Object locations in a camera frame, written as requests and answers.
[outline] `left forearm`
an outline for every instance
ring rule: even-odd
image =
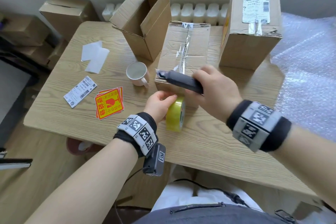
[[[114,139],[61,184],[26,223],[102,223],[138,154]]]

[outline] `white pants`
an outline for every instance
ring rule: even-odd
[[[225,204],[236,205],[223,192],[219,190],[206,190],[188,181],[173,182],[177,179],[189,179],[191,175],[185,171],[183,166],[172,165],[168,184],[162,191],[160,197],[155,202],[152,211],[190,204],[213,204],[223,202]],[[262,211],[259,205],[248,196],[243,190],[229,183],[224,176],[213,173],[199,171],[195,182],[210,188],[221,188],[224,191],[232,192],[240,196],[251,208]],[[197,196],[193,197],[194,189],[197,189]]]

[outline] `wood grain tabletop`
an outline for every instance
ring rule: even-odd
[[[218,67],[222,27],[211,27],[207,63]],[[85,72],[89,61],[81,62],[82,46],[103,41],[110,53],[99,74]],[[27,113],[24,124],[72,138],[106,145],[112,140],[119,125],[130,114],[141,112],[148,97],[157,89],[154,84],[154,62],[144,62],[150,73],[149,90],[136,87],[126,76],[126,67],[137,61],[121,32],[108,22],[84,22],[77,30],[59,62]],[[245,99],[272,107],[283,81],[279,69],[267,58],[255,71],[219,68],[234,80]],[[75,108],[63,96],[85,76],[98,86]],[[103,120],[95,118],[95,96],[98,91],[123,87],[125,110]],[[160,143],[166,146],[166,161],[197,168],[236,179],[313,195],[299,179],[270,155],[252,153],[234,139],[229,128],[202,108],[187,109],[181,133],[165,130],[165,122],[158,126]]]

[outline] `bubble wrap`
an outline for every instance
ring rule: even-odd
[[[271,63],[285,75],[275,109],[336,142],[336,17],[282,13],[283,39]]]

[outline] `person's right hand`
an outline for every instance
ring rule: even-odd
[[[205,65],[192,76],[202,84],[203,95],[185,90],[185,96],[192,98],[210,115],[226,122],[243,100],[235,82],[210,65]]]

